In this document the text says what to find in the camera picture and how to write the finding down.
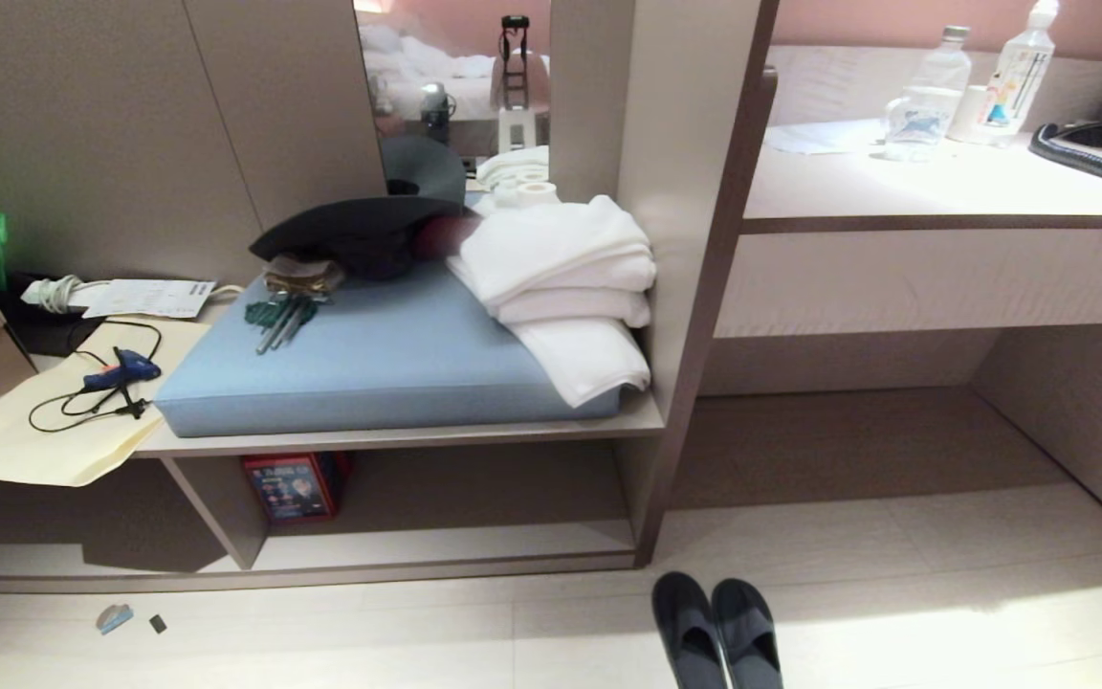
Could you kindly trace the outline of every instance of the mirror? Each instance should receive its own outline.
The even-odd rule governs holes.
[[[354,4],[381,139],[445,143],[472,179],[495,153],[548,143],[551,0]]]

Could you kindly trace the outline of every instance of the small debris on floor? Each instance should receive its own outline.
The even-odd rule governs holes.
[[[109,605],[96,620],[96,628],[99,628],[100,636],[105,636],[115,628],[121,627],[134,617],[134,611],[130,605]]]

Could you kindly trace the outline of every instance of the blue cushion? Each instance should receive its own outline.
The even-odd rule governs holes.
[[[615,416],[613,389],[573,410],[526,347],[441,262],[353,282],[290,344],[255,353],[245,306],[261,279],[168,376],[155,405],[176,435],[358,431]]]

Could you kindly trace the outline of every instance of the water bottle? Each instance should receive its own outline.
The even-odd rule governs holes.
[[[904,95],[887,105],[883,126],[888,160],[926,162],[932,157],[972,75],[972,62],[963,54],[970,31],[964,25],[947,26],[941,45],[925,56]]]

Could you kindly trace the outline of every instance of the paper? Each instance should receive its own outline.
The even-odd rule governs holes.
[[[130,396],[134,400],[152,400],[168,376],[209,330],[209,326],[201,323],[173,323],[153,319],[121,320],[148,323],[163,333],[161,347],[152,358],[161,367],[162,375],[155,380],[131,384]],[[145,354],[152,349],[154,342],[155,333],[148,329],[108,322],[97,327],[79,348],[95,352],[100,358],[111,362],[115,345]],[[163,420],[161,411],[154,406],[149,406],[140,419],[128,415],[100,418],[69,431],[42,432],[28,426],[28,411],[33,410],[36,402],[82,388],[84,376],[99,370],[100,365],[96,359],[83,354],[71,354],[54,369],[23,380],[11,392],[0,397],[0,481],[77,487],[121,466],[134,453],[139,444]],[[98,398],[83,396],[71,405],[71,409],[86,409],[87,402],[95,402]],[[115,410],[122,405],[121,397],[114,397],[104,410]],[[61,407],[61,402],[54,402],[36,411],[36,424],[57,428],[77,420],[63,416],[58,410]]]
[[[214,282],[192,279],[116,279],[84,311],[84,317],[130,314],[198,317],[198,311],[214,289]]]
[[[787,153],[861,153],[882,144],[883,122],[849,120],[768,127],[765,144]]]

